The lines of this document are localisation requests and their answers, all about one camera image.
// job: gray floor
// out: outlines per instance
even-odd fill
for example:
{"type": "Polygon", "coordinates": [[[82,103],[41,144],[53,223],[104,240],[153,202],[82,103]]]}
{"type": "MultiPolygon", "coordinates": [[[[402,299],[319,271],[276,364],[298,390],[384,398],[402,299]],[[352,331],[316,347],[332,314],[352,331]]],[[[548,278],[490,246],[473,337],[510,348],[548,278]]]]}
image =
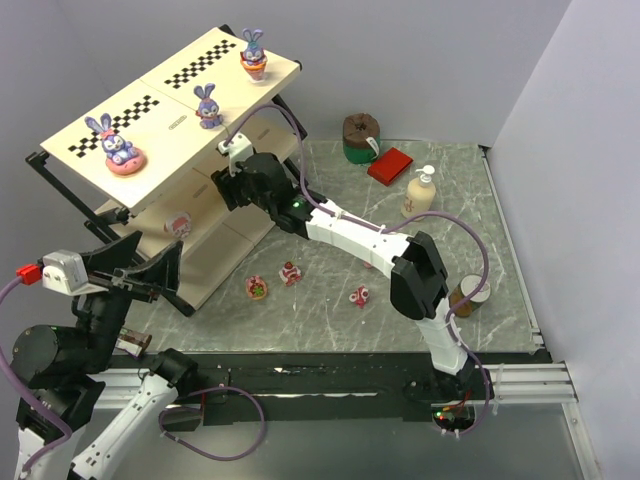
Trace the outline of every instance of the gray floor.
{"type": "MultiPolygon", "coordinates": [[[[81,447],[113,418],[94,413],[81,447]]],[[[218,455],[255,438],[255,423],[200,427],[181,437],[218,455]]],[[[271,422],[248,457],[214,462],[159,435],[155,422],[116,471],[118,480],[582,479],[560,405],[502,406],[469,436],[442,438],[431,424],[397,419],[271,422]]]]}
{"type": "MultiPolygon", "coordinates": [[[[414,171],[434,165],[438,189],[432,210],[452,213],[471,225],[485,242],[490,258],[492,297],[470,318],[459,319],[465,341],[476,351],[533,351],[531,324],[513,258],[493,198],[481,151],[474,145],[385,142],[414,159],[390,187],[373,180],[365,166],[352,165],[334,141],[306,142],[311,188],[343,209],[387,226],[403,220],[400,204],[414,171]]],[[[449,271],[450,288],[470,273],[480,273],[476,244],[462,229],[429,218],[405,227],[424,230],[436,241],[449,271]]],[[[376,270],[333,247],[303,240],[274,228],[191,318],[170,305],[136,304],[127,325],[153,334],[152,350],[183,351],[416,351],[425,350],[412,321],[389,300],[389,281],[376,270]],[[285,287],[278,270],[293,261],[304,278],[285,287]],[[244,280],[260,275],[268,297],[251,301],[244,280]],[[371,293],[363,310],[348,297],[360,285],[371,293]]]]}

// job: shelf top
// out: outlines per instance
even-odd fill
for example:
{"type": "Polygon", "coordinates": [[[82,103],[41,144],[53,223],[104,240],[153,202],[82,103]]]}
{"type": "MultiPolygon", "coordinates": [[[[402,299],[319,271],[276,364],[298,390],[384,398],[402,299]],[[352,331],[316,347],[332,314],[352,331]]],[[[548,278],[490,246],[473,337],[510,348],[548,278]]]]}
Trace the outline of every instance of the shelf top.
{"type": "Polygon", "coordinates": [[[243,40],[214,28],[41,146],[106,196],[137,214],[215,152],[217,144],[227,136],[226,129],[237,125],[249,109],[277,95],[300,72],[296,62],[267,51],[267,77],[263,83],[254,84],[240,64],[240,52],[245,46],[243,40]],[[206,60],[202,66],[198,64],[202,62],[200,57],[206,60]],[[186,80],[174,88],[174,75],[191,72],[193,63],[198,65],[193,76],[185,74],[186,80]],[[216,84],[212,98],[220,105],[224,126],[206,130],[200,127],[200,118],[195,114],[200,99],[193,89],[210,82],[216,84]],[[121,177],[108,170],[100,137],[84,121],[85,116],[99,121],[103,113],[113,118],[116,133],[147,156],[148,163],[140,171],[121,177]]]}

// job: red cable connector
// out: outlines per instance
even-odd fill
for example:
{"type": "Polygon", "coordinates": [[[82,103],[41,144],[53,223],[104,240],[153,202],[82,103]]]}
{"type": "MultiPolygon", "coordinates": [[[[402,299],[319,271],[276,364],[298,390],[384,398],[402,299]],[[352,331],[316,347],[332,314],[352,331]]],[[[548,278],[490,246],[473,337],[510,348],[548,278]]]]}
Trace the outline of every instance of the red cable connector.
{"type": "Polygon", "coordinates": [[[16,270],[16,276],[22,277],[25,285],[33,285],[42,279],[42,270],[37,265],[25,265],[16,270]]]}

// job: gray marble surface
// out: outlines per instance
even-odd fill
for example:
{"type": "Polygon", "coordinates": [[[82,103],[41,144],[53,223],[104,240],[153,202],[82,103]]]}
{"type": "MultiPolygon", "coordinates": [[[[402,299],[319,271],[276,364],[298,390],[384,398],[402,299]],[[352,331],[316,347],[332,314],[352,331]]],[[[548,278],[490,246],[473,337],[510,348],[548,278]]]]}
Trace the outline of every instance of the gray marble surface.
{"type": "MultiPolygon", "coordinates": [[[[345,210],[387,226],[403,220],[400,204],[413,172],[425,164],[436,168],[438,193],[432,210],[452,213],[471,225],[485,242],[490,259],[489,301],[469,318],[457,320],[461,335],[476,351],[534,351],[531,324],[514,262],[493,198],[481,151],[474,145],[384,142],[414,159],[390,187],[373,180],[366,166],[344,158],[340,142],[308,141],[311,188],[345,210]]],[[[461,228],[438,218],[405,227],[424,230],[436,241],[453,289],[462,277],[480,273],[475,242],[461,228]]],[[[350,255],[274,228],[191,318],[164,300],[136,304],[127,326],[153,334],[152,350],[183,351],[420,351],[426,350],[411,320],[389,302],[389,281],[350,255]],[[304,278],[285,287],[278,270],[286,261],[304,278]],[[260,275],[269,287],[266,299],[251,301],[244,280],[260,275]],[[348,298],[360,285],[370,291],[364,309],[348,298]]]]}

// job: toy figurine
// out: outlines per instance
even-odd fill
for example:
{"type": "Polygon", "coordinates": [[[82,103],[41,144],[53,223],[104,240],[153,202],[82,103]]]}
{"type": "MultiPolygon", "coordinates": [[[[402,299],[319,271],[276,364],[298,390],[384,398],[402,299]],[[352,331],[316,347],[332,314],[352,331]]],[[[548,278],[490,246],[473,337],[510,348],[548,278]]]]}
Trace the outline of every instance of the toy figurine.
{"type": "Polygon", "coordinates": [[[100,136],[102,149],[107,154],[107,168],[116,175],[130,175],[140,170],[147,161],[142,151],[127,142],[111,128],[111,116],[108,113],[95,118],[85,117],[84,123],[100,136]]]}
{"type": "Polygon", "coordinates": [[[258,275],[247,278],[245,289],[251,300],[262,300],[267,296],[267,284],[258,275]]]}
{"type": "Polygon", "coordinates": [[[262,35],[262,30],[254,30],[252,32],[245,28],[242,31],[242,36],[249,43],[244,52],[240,52],[240,63],[255,83],[264,80],[264,71],[267,68],[267,56],[264,53],[264,49],[258,45],[258,39],[262,35]]]}
{"type": "Polygon", "coordinates": [[[215,84],[207,83],[204,89],[199,85],[193,89],[193,93],[200,99],[200,105],[198,105],[196,115],[202,119],[200,122],[202,128],[215,128],[222,124],[222,115],[218,114],[220,107],[216,101],[211,98],[211,92],[213,92],[215,88],[215,84]]]}
{"type": "Polygon", "coordinates": [[[369,289],[364,285],[358,287],[358,290],[349,295],[349,301],[364,308],[364,304],[369,301],[369,289]]]}
{"type": "Polygon", "coordinates": [[[175,214],[165,222],[164,231],[171,233],[176,238],[187,238],[191,233],[191,215],[188,212],[175,214]]]}
{"type": "Polygon", "coordinates": [[[302,279],[302,271],[291,262],[284,264],[284,267],[280,269],[279,275],[287,287],[302,279]]]}

